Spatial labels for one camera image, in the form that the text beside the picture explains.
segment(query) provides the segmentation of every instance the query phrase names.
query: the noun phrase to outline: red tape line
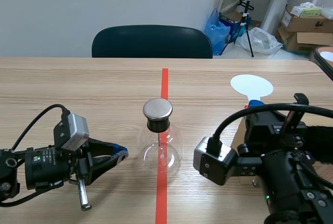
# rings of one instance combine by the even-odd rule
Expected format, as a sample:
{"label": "red tape line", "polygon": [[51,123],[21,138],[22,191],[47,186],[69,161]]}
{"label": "red tape line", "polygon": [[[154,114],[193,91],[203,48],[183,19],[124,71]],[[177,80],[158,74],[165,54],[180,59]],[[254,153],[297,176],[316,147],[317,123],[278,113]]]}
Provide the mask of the red tape line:
{"label": "red tape line", "polygon": [[[168,100],[169,70],[162,69],[161,98]],[[161,133],[161,149],[158,150],[158,171],[156,187],[156,217],[155,224],[168,223],[168,138],[167,133]]]}

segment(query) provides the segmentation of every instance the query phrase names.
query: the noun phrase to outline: tiled floor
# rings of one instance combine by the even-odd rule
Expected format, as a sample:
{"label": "tiled floor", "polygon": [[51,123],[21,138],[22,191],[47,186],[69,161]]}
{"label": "tiled floor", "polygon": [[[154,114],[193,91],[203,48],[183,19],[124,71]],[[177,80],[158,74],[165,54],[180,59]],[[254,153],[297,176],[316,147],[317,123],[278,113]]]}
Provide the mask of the tiled floor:
{"label": "tiled floor", "polygon": [[283,49],[270,55],[253,52],[254,57],[251,57],[251,52],[246,49],[239,48],[235,44],[230,43],[227,49],[221,56],[214,56],[216,59],[288,59],[288,60],[309,60],[305,56],[295,55]]}

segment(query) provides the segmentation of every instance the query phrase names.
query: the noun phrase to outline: white plastic bag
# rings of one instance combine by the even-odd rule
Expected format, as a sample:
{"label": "white plastic bag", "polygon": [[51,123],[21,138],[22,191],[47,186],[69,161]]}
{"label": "white plastic bag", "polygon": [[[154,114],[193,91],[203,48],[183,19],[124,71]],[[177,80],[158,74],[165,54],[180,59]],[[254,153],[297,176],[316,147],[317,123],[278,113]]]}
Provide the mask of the white plastic bag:
{"label": "white plastic bag", "polygon": [[[260,28],[253,28],[249,31],[252,50],[262,54],[272,54],[277,52],[283,44],[279,43],[275,37]],[[246,33],[237,38],[236,45],[250,50],[250,45]]]}

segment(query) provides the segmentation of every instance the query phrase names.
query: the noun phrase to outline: metal lid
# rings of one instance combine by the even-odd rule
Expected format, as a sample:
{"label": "metal lid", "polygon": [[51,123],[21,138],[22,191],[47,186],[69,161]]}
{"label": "metal lid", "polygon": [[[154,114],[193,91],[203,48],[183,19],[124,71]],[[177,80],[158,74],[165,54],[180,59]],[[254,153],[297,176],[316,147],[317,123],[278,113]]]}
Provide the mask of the metal lid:
{"label": "metal lid", "polygon": [[143,108],[145,117],[151,121],[167,119],[172,113],[172,104],[163,98],[154,98],[146,102]]}

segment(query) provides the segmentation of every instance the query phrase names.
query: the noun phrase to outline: blue plastic bag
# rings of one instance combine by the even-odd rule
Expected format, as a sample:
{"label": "blue plastic bag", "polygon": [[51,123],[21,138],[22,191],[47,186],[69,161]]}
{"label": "blue plastic bag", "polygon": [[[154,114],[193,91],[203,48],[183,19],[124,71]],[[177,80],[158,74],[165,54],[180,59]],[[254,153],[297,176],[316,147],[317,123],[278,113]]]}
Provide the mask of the blue plastic bag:
{"label": "blue plastic bag", "polygon": [[209,37],[212,43],[213,55],[217,56],[222,52],[229,31],[230,27],[219,22],[219,13],[217,9],[214,9],[207,21],[206,27],[204,28],[205,34]]}

